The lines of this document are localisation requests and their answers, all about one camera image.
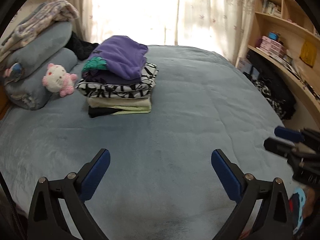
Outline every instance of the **blue gripper pad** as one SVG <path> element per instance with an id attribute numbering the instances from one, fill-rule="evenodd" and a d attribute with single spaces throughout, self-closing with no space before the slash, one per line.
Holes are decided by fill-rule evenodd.
<path id="1" fill-rule="evenodd" d="M 304 137 L 301 132 L 284 128 L 281 126 L 278 126 L 275 128 L 275 135 L 277 137 L 280 137 L 292 142 L 296 142 L 296 143 L 304 141 Z"/>
<path id="2" fill-rule="evenodd" d="M 92 198 L 109 165 L 110 152 L 105 150 L 81 184 L 81 194 L 79 198 L 82 202 Z"/>
<path id="3" fill-rule="evenodd" d="M 241 184 L 217 150 L 211 155 L 211 164 L 217 173 L 230 200 L 240 203 L 242 199 Z"/>

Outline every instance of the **bed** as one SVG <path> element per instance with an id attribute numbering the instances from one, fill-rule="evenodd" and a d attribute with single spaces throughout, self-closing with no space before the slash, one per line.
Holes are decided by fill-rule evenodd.
<path id="1" fill-rule="evenodd" d="M 149 46 L 147 58 L 159 69 L 150 114 L 91 119 L 78 91 L 52 95 L 37 111 L 7 113 L 0 169 L 22 210 L 39 177 L 62 179 L 101 148 L 111 164 L 86 206 L 109 239 L 212 239 L 235 206 L 210 163 L 217 148 L 244 173 L 282 178 L 292 194 L 290 167 L 263 148 L 282 123 L 244 75 L 222 56 L 192 47 Z"/>

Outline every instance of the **black and white garment on chair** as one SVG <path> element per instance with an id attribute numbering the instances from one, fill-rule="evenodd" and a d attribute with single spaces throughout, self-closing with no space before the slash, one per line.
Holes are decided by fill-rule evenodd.
<path id="1" fill-rule="evenodd" d="M 100 84 L 81 79 L 76 89 L 92 98 L 141 98 L 149 95 L 156 85 L 157 65 L 146 63 L 141 71 L 141 81 L 132 85 Z"/>
<path id="2" fill-rule="evenodd" d="M 263 81 L 252 80 L 252 84 L 260 91 L 260 93 L 265 97 L 265 99 L 269 102 L 273 110 L 276 114 L 283 120 L 286 112 L 282 109 L 280 103 L 276 102 L 274 98 L 271 96 L 270 89 L 266 86 Z"/>

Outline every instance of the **stuffed toy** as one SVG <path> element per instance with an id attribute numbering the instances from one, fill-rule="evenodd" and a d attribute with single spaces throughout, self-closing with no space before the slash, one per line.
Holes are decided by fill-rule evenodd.
<path id="1" fill-rule="evenodd" d="M 58 93 L 61 97 L 73 93 L 75 81 L 78 79 L 76 74 L 69 74 L 63 66 L 50 63 L 45 76 L 42 78 L 42 85 L 52 93 Z"/>

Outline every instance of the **plush toy head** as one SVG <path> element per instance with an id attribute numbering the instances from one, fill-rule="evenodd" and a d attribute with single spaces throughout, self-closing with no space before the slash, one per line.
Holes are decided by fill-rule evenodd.
<path id="1" fill-rule="evenodd" d="M 66 70 L 63 66 L 50 63 L 48 70 L 42 79 L 42 84 L 52 93 L 59 92 L 63 87 L 64 75 Z"/>

